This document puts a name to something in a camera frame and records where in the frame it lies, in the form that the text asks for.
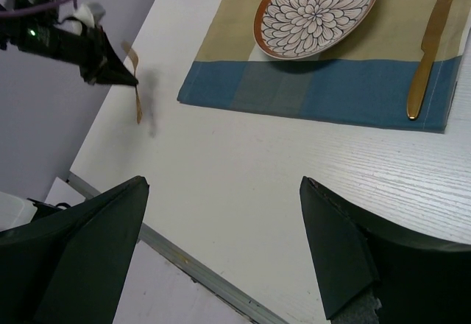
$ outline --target purple wall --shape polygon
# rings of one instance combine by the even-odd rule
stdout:
[[[154,0],[100,2],[102,25],[116,52],[133,41]],[[71,13],[62,7],[60,17]],[[79,69],[19,52],[0,51],[0,190],[43,200],[68,169],[105,99],[108,87],[86,85]]]

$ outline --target cloth napkin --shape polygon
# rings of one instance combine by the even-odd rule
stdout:
[[[443,132],[471,0],[454,0],[421,114],[406,115],[436,0],[377,0],[342,42],[304,61],[266,56],[253,37],[261,0],[222,0],[179,92],[187,105],[372,127]]]

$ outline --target white table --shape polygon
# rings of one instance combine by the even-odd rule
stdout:
[[[181,105],[177,93],[219,2],[156,0],[135,42],[156,133],[149,117],[135,123],[133,90],[112,88],[74,174],[100,191],[145,176],[145,223],[290,323],[325,323],[303,175],[401,225],[471,244],[468,54],[444,135]]]

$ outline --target patterned bowl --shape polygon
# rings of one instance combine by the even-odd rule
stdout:
[[[258,46],[293,60],[334,46],[352,32],[375,0],[262,0],[254,22]]]

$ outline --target flower pattern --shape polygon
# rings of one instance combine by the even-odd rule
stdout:
[[[339,41],[366,14],[371,0],[271,0],[262,39],[277,56],[307,57]]]

